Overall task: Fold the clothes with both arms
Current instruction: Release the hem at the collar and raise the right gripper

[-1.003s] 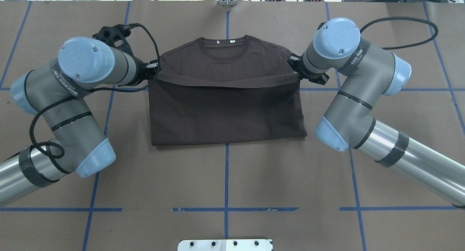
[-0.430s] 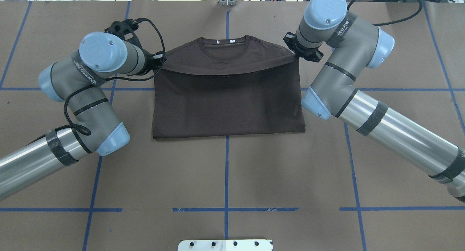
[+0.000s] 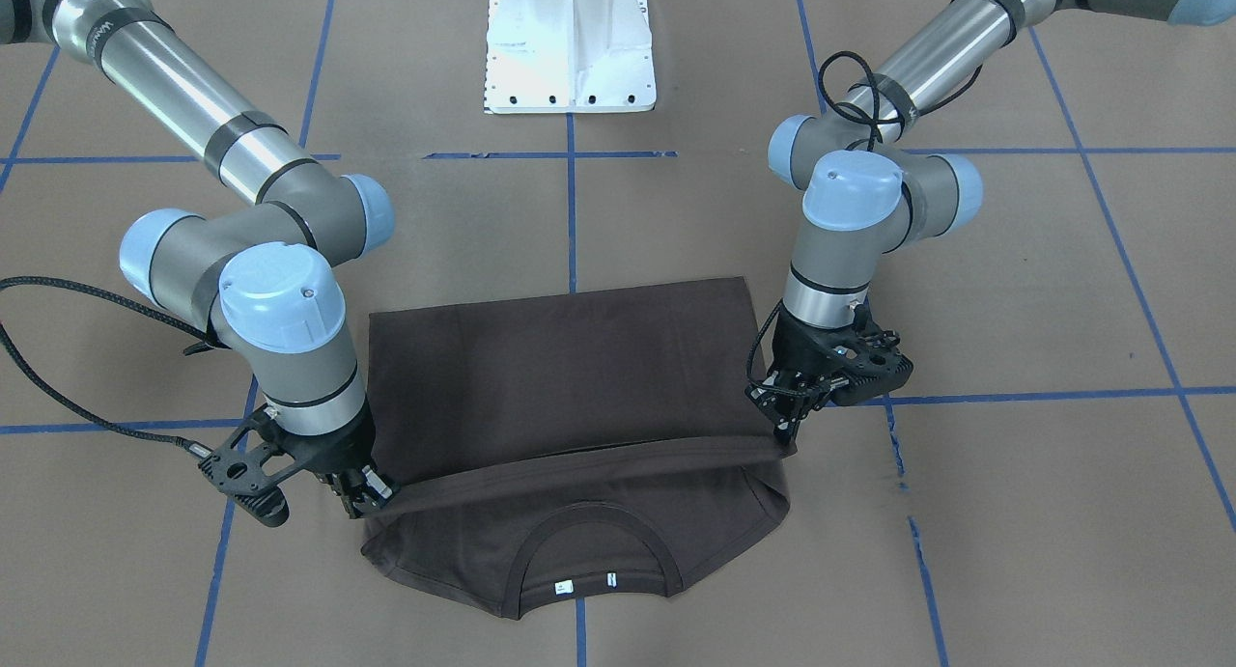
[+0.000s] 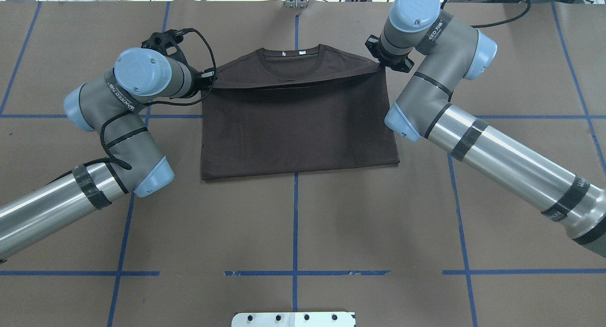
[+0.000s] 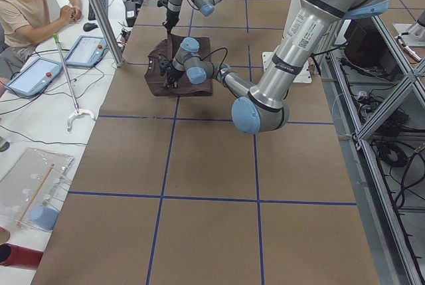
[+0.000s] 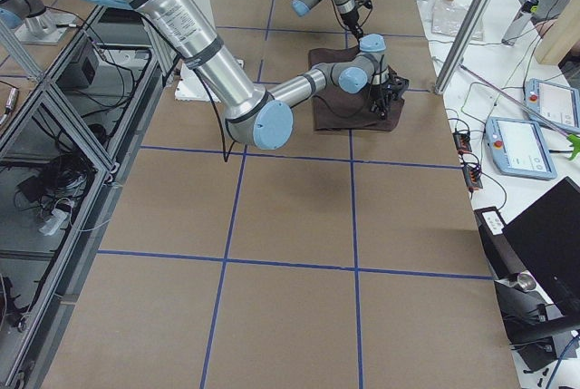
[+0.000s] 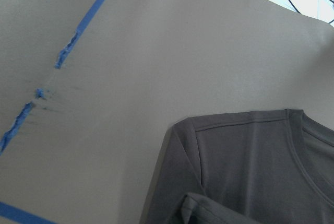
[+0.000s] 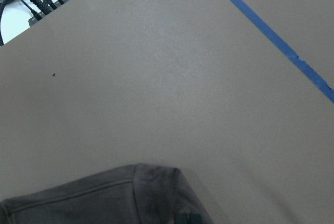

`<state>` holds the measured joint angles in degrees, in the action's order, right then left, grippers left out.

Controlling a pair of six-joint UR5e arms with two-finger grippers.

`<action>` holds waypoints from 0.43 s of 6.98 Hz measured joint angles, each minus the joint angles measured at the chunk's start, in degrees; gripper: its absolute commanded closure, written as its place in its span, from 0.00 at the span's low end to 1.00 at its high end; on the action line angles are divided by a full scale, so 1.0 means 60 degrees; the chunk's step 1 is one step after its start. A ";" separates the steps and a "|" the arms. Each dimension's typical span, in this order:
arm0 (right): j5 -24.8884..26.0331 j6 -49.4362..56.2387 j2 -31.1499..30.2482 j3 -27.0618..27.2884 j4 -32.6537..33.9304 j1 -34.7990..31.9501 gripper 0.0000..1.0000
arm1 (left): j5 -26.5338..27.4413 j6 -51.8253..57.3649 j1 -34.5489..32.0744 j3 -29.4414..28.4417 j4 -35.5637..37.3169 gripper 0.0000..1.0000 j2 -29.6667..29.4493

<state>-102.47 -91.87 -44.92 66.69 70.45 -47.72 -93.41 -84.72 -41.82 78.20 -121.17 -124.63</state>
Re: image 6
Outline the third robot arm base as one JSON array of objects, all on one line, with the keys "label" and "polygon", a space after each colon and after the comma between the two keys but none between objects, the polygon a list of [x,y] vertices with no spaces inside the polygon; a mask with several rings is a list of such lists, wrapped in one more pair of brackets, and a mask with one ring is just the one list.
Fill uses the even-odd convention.
[{"label": "third robot arm base", "polygon": [[23,44],[58,44],[75,19],[54,13],[42,0],[1,0],[1,20]]}]

